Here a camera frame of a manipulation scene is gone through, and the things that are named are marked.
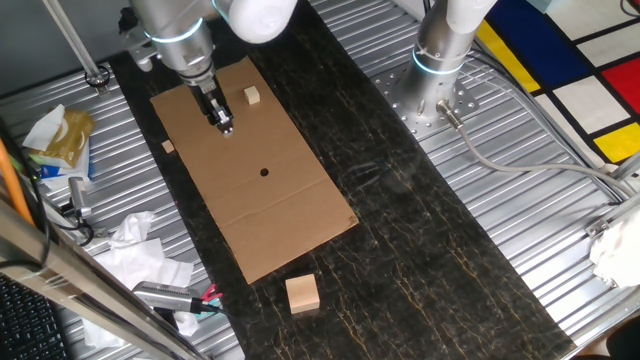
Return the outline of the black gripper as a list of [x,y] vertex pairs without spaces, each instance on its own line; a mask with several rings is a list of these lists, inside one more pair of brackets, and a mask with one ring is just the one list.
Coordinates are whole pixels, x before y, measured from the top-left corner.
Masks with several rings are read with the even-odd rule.
[[202,113],[207,114],[209,123],[223,135],[231,134],[233,132],[233,114],[218,101],[215,101],[215,106],[212,104],[213,95],[217,89],[216,81],[212,77],[206,77],[202,81],[191,82],[189,88]]

